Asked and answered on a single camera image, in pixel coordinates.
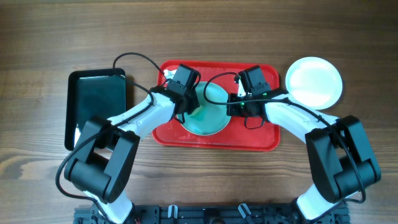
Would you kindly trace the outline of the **green yellow sponge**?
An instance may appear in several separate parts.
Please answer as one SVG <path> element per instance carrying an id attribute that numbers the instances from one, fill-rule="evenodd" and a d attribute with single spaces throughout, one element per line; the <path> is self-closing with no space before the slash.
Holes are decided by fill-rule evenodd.
<path id="1" fill-rule="evenodd" d="M 203 109 L 202 106 L 199 106 L 197 108 L 195 108 L 191 113 L 189 113 L 189 116 L 195 116 L 196 114 L 198 114 L 201 110 Z"/>

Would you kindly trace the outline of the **light blue plate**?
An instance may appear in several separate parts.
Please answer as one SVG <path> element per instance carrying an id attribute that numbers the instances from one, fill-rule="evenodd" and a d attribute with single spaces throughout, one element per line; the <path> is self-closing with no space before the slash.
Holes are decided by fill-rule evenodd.
<path id="1" fill-rule="evenodd" d="M 226 114 L 226 105 L 214 105 L 205 100 L 203 95 L 205 85 L 206 82 L 200 82 L 195 88 L 199 104 L 203 109 L 195 116 L 184 113 L 185 122 L 182 124 L 187 131 L 200 136 L 209 136 L 220 132 L 231 119 Z M 209 83 L 206 88 L 206 97 L 211 101 L 225 103 L 228 93 L 219 85 Z"/>

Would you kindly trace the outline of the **white plate top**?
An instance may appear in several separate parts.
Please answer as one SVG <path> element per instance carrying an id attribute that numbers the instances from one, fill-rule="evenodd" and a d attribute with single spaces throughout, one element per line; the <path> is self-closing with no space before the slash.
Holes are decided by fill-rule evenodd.
<path id="1" fill-rule="evenodd" d="M 304 57 L 287 70 L 285 87 L 300 103 L 315 110 L 324 110 L 340 99 L 343 81 L 339 71 L 329 61 Z"/>

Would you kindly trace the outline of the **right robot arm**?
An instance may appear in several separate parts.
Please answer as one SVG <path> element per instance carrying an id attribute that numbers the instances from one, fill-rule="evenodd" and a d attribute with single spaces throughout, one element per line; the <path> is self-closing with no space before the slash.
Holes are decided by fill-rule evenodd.
<path id="1" fill-rule="evenodd" d="M 381 168 L 360 120 L 338 118 L 299 103 L 287 90 L 230 94 L 228 115 L 260 117 L 303 141 L 313 184 L 295 202 L 305 223 L 315 223 L 345 202 L 363 203 L 366 188 L 381 179 Z M 361 199 L 352 196 L 361 193 Z"/>

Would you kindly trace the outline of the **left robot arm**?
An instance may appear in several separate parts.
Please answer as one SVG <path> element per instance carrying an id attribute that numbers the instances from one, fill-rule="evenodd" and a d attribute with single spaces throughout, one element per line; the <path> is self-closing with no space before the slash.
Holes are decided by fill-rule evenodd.
<path id="1" fill-rule="evenodd" d="M 91 200 L 106 222 L 124 223 L 133 209 L 124 189 L 140 141 L 177 114 L 198 107 L 195 87 L 155 86 L 126 112 L 88 120 L 57 175 L 81 190 L 80 198 Z"/>

